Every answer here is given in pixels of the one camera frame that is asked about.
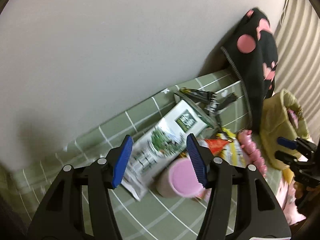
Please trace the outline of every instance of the pink plastic toy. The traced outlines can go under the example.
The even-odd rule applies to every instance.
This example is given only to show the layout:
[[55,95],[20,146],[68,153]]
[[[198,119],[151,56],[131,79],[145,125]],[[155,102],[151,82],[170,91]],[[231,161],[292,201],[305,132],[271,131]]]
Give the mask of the pink plastic toy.
[[265,165],[264,158],[261,157],[260,150],[257,149],[255,142],[252,141],[251,135],[251,130],[243,130],[238,134],[238,141],[241,144],[241,148],[248,155],[250,162],[254,164],[265,177],[268,169]]

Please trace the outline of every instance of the ribbed blue pad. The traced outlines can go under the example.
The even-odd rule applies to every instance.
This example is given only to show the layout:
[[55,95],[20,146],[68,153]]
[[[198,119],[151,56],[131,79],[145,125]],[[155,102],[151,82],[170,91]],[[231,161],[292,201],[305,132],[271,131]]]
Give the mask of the ribbed blue pad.
[[278,137],[277,143],[283,147],[286,147],[291,150],[297,149],[297,144],[294,141],[288,140],[284,137]]
[[207,184],[207,168],[204,165],[204,162],[200,156],[200,153],[196,147],[195,142],[191,135],[187,136],[187,150],[192,162],[193,169],[195,170],[198,182],[201,183],[204,187]]
[[113,169],[113,179],[111,181],[111,184],[114,188],[116,188],[121,183],[124,171],[129,161],[130,154],[132,152],[133,140],[131,136],[129,136],[123,143],[124,145],[121,145],[122,151]]

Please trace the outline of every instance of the green logo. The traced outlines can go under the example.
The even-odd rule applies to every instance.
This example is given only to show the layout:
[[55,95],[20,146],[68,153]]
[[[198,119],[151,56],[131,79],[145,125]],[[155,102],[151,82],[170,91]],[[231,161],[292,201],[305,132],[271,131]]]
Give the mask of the green logo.
[[192,117],[188,110],[186,110],[176,120],[176,123],[181,127],[184,132],[187,132],[195,123],[196,120]]

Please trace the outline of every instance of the olive green bag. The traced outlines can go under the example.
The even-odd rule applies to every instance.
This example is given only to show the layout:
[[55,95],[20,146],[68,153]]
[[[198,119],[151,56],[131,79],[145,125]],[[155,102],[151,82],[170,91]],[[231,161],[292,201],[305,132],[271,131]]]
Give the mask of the olive green bag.
[[[295,128],[289,121],[287,110],[291,109],[298,117],[298,128]],[[288,165],[275,158],[277,150],[301,157],[301,153],[296,150],[289,150],[277,144],[278,137],[285,137],[294,140],[297,137],[310,139],[307,123],[303,118],[302,108],[295,96],[286,89],[282,89],[271,98],[263,101],[260,137],[263,147],[266,150],[272,166],[279,170],[284,170]]]

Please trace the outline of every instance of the checkered tablecloth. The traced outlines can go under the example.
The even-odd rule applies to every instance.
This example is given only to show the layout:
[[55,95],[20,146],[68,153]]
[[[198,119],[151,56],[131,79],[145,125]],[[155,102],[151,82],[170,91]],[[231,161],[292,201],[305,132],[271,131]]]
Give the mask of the checkered tablecloth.
[[[208,74],[165,88],[29,167],[14,173],[0,170],[2,196],[26,223],[30,223],[44,194],[65,164],[75,168],[89,165],[101,156],[106,156],[112,147],[118,147],[126,134],[130,134],[134,141],[139,139],[174,107],[173,93],[180,87],[214,91],[218,99],[226,90],[227,93],[234,92],[239,99],[221,113],[222,125],[236,132],[248,124],[249,114],[240,81],[235,80],[229,70]],[[260,145],[259,137],[255,140]],[[281,173],[268,166],[267,181],[275,193]],[[109,193],[116,221],[125,240],[195,239],[206,211],[204,202],[163,198],[152,189],[141,202],[136,201],[122,186]],[[86,187],[83,187],[82,195],[86,232],[92,234]],[[227,234],[234,228],[236,202],[234,187]]]

